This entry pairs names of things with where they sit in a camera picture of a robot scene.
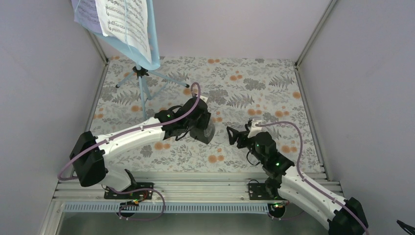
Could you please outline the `clear metronome cover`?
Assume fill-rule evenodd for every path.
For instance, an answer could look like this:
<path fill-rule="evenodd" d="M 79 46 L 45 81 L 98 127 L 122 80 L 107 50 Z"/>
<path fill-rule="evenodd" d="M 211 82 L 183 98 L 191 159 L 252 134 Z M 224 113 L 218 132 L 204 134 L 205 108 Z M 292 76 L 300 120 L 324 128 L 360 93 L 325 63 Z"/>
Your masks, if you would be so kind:
<path fill-rule="evenodd" d="M 209 144 L 215 135 L 215 123 L 212 119 L 209 120 L 206 128 L 203 130 L 203 143 Z"/>

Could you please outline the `black metronome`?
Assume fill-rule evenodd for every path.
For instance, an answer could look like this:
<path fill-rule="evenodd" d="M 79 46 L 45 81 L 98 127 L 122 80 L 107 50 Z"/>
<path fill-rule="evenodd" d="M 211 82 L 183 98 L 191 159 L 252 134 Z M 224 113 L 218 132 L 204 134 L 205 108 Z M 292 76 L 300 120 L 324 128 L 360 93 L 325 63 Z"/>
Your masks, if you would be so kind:
<path fill-rule="evenodd" d="M 201 128 L 193 128 L 190 130 L 190 136 L 203 143 L 203 130 Z"/>

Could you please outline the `light blue music stand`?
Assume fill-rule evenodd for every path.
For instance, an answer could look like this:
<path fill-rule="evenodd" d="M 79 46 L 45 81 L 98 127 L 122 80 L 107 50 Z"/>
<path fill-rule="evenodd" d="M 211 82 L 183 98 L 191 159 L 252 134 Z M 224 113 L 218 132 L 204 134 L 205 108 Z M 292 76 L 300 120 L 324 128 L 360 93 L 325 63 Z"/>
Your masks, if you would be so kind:
<path fill-rule="evenodd" d="M 158 95 L 149 91 L 146 77 L 151 74 L 190 87 L 156 71 L 161 64 L 151 0 L 73 0 L 71 4 L 75 22 L 135 63 L 132 72 L 116 87 L 135 75 L 142 107 Z"/>

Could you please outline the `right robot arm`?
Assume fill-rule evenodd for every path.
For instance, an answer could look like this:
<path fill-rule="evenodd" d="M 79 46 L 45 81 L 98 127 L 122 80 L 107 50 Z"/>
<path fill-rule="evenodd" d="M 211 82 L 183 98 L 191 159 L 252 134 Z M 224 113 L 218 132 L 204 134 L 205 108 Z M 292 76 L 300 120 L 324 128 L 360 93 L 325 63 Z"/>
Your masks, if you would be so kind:
<path fill-rule="evenodd" d="M 281 154 L 268 132 L 227 127 L 229 142 L 246 148 L 262 165 L 268 178 L 265 193 L 270 199 L 283 198 L 296 204 L 323 225 L 330 235 L 364 235 L 368 222 L 361 203 L 345 199 L 306 176 L 295 163 Z"/>

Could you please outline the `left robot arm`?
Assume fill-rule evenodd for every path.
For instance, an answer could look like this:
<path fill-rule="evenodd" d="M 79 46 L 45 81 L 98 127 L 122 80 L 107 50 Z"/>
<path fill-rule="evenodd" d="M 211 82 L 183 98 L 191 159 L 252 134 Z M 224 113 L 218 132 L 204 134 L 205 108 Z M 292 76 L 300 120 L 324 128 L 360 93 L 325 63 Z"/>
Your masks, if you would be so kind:
<path fill-rule="evenodd" d="M 136 193 L 137 183 L 128 169 L 110 163 L 111 158 L 142 145 L 189 135 L 208 144 L 215 127 L 211 123 L 207 97 L 194 96 L 184 105 L 162 110 L 148 120 L 118 132 L 94 136 L 90 131 L 78 138 L 70 159 L 82 187 L 105 185 L 123 198 Z"/>

